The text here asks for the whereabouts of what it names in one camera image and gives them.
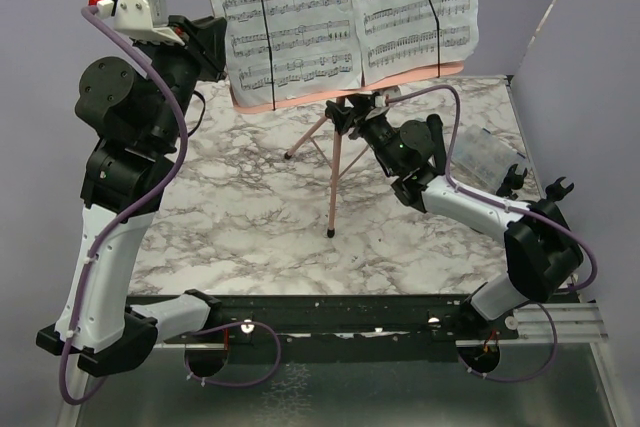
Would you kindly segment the sheet music page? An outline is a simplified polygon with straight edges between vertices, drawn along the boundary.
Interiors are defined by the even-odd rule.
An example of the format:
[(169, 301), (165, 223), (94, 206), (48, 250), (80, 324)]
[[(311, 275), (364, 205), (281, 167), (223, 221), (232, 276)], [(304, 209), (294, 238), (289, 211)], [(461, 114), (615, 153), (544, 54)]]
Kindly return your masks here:
[(352, 0), (363, 81), (416, 68), (444, 72), (479, 43), (479, 0)]
[(360, 86), (351, 0), (211, 0), (227, 21), (226, 68), (240, 108), (274, 109)]

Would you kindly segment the pink music stand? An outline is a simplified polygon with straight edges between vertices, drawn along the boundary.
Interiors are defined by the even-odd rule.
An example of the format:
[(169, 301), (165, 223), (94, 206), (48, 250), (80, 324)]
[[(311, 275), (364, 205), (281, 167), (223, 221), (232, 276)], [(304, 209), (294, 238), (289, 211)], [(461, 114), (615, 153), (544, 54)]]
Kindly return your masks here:
[[(293, 107), (293, 106), (298, 106), (304, 103), (311, 103), (311, 102), (324, 102), (326, 105), (326, 102), (328, 100), (340, 101), (345, 99), (347, 96), (353, 95), (353, 94), (369, 94), (374, 92), (380, 92), (380, 93), (394, 92), (397, 97), (399, 93), (399, 88), (401, 85), (410, 83), (410, 82), (426, 80), (430, 78), (440, 78), (443, 76), (457, 73), (461, 70), (463, 62), (445, 64), (443, 73), (437, 73), (436, 68), (433, 66), (430, 66), (430, 67), (416, 68), (410, 71), (406, 71), (404, 73), (400, 73), (398, 75), (387, 77), (373, 84), (366, 84), (362, 78), (361, 84), (357, 88), (309, 95), (306, 97), (295, 99), (293, 101), (289, 101), (284, 106), (277, 107), (274, 109), (268, 109), (266, 107), (259, 107), (257, 109), (240, 108), (235, 104), (235, 102), (234, 102), (234, 105), (241, 112), (258, 113), (261, 111), (275, 111), (281, 108)], [(344, 135), (339, 135), (334, 130), (334, 138), (336, 141), (341, 141), (345, 136), (349, 136), (349, 134), (346, 133)]]

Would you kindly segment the clear plastic parts box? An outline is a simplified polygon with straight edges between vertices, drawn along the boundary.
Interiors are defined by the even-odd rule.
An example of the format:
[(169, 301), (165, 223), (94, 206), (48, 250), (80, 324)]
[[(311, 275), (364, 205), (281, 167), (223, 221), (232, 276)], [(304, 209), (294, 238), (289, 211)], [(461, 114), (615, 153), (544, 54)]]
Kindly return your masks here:
[(496, 193), (512, 164), (518, 164), (519, 170), (529, 167), (525, 155), (477, 125), (458, 132), (452, 162), (473, 175), (491, 193)]

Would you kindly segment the black mounting rail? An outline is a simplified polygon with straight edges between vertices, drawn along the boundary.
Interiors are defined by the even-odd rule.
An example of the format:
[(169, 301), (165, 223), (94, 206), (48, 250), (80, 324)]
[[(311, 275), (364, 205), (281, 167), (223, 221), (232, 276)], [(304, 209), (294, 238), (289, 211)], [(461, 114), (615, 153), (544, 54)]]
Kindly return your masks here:
[(493, 321), (461, 295), (232, 296), (195, 289), (131, 297), (121, 339), (89, 355), (99, 375), (139, 367), (154, 347), (184, 343), (193, 357), (265, 364), (454, 362), (466, 342), (495, 349), (524, 337), (523, 309)]

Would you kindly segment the black stand of white microphone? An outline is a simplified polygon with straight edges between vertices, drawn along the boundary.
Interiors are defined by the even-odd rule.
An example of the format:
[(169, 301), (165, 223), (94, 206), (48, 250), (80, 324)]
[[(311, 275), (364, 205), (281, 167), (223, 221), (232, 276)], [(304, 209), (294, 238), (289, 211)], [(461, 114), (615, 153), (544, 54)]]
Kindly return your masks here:
[(501, 185), (496, 190), (495, 195), (501, 198), (516, 200), (518, 198), (517, 191), (524, 186), (524, 181), (527, 175), (528, 169), (526, 167), (519, 170), (518, 164), (512, 164), (508, 168)]

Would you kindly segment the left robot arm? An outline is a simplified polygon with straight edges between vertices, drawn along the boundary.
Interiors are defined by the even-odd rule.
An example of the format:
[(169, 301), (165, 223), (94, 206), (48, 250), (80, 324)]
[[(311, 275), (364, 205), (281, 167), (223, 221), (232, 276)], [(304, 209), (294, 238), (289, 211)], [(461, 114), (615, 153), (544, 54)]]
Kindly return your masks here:
[(169, 25), (177, 44), (129, 45), (151, 74), (104, 57), (79, 81), (75, 113), (98, 135), (81, 189), (83, 239), (65, 307), (36, 343), (75, 356), (97, 378), (137, 368), (164, 340), (190, 333), (206, 342), (220, 332), (218, 300), (197, 290), (149, 305), (127, 301), (143, 237), (185, 158), (185, 114), (196, 85), (225, 76), (224, 19), (173, 16)]

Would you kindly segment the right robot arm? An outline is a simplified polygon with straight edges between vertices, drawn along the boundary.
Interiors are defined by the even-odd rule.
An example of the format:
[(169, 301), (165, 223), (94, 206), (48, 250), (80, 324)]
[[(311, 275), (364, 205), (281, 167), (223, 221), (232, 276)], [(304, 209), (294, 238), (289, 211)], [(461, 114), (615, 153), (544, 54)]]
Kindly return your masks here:
[(387, 112), (395, 102), (381, 93), (353, 94), (327, 102), (325, 113), (338, 133), (366, 142), (404, 206), (452, 219), (503, 245), (506, 272), (479, 287), (459, 314), (461, 330), (481, 338), (507, 311), (558, 292), (583, 263), (583, 251), (551, 198), (508, 200), (454, 180), (440, 116), (394, 127)]

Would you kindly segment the black microphone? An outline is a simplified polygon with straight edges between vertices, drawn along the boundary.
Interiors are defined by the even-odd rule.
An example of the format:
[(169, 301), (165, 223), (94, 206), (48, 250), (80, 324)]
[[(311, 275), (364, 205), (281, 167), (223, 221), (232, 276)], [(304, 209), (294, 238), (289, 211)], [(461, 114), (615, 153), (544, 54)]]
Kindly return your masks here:
[(444, 144), (443, 123), (438, 114), (430, 114), (426, 119), (432, 142), (434, 144), (433, 158), (438, 175), (445, 174), (447, 153)]

